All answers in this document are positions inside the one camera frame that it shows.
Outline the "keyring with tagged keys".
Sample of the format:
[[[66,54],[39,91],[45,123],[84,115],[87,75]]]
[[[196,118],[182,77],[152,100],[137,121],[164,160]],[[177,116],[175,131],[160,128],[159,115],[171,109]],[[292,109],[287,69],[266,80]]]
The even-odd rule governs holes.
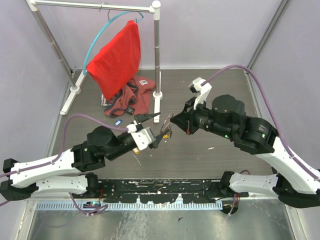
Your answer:
[[[172,137],[173,131],[171,128],[171,118],[173,117],[173,113],[171,113],[163,122],[160,133],[162,134],[163,139],[169,139]]]

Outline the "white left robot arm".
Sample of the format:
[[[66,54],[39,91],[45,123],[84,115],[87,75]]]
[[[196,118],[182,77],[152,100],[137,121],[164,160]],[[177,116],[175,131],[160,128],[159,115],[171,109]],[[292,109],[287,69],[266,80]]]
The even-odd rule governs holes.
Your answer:
[[[72,196],[95,198],[102,189],[93,170],[105,167],[106,160],[113,161],[122,155],[147,148],[156,149],[170,128],[164,124],[159,134],[142,123],[158,116],[138,114],[126,127],[103,123],[85,114],[73,114],[65,123],[62,141],[66,140],[67,127],[72,119],[81,117],[99,126],[87,134],[86,140],[72,148],[61,144],[57,155],[19,162],[8,158],[3,162],[3,174],[7,180],[0,184],[0,194],[8,202],[26,200],[43,193],[68,193]]]

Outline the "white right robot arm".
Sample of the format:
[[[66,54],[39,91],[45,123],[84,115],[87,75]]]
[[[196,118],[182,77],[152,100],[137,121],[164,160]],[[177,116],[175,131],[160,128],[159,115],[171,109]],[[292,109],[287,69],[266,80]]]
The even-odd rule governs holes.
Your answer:
[[[216,97],[212,108],[197,97],[188,100],[170,121],[187,135],[202,129],[230,140],[241,151],[255,155],[274,170],[272,175],[244,175],[226,171],[219,191],[225,197],[252,192],[276,196],[282,203],[302,209],[320,205],[320,171],[284,146],[276,128],[267,120],[247,116],[245,105],[229,94]]]

